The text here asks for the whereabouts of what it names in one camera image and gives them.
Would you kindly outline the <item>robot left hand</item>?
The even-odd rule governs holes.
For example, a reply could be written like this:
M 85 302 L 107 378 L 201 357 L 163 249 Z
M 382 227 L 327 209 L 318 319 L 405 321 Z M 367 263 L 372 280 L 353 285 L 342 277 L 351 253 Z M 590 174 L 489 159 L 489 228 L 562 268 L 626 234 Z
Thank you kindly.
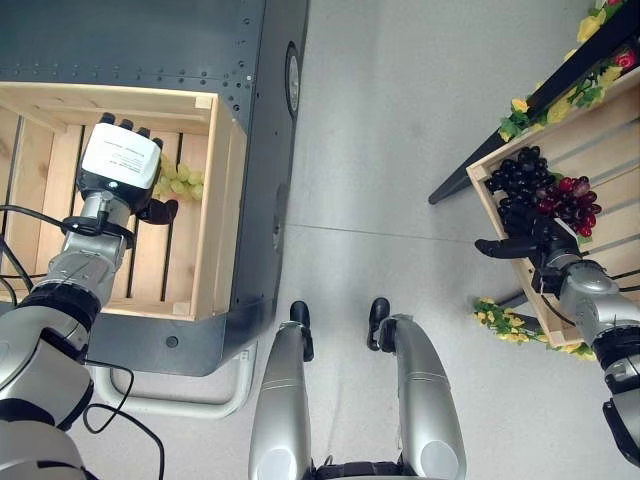
M 83 152 L 76 186 L 83 200 L 114 200 L 130 215 L 152 225 L 171 224 L 178 211 L 175 200 L 153 197 L 160 177 L 164 142 L 135 128 L 129 119 L 102 114 Z

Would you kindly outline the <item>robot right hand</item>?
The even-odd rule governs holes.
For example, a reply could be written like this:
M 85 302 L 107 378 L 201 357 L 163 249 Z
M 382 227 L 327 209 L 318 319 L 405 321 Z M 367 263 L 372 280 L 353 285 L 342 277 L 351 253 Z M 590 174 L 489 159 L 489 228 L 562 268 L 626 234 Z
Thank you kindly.
M 566 265 L 582 259 L 576 236 L 562 221 L 520 206 L 507 211 L 503 224 L 506 239 L 478 239 L 475 248 L 491 258 L 528 259 L 534 267 L 532 288 L 558 294 Z

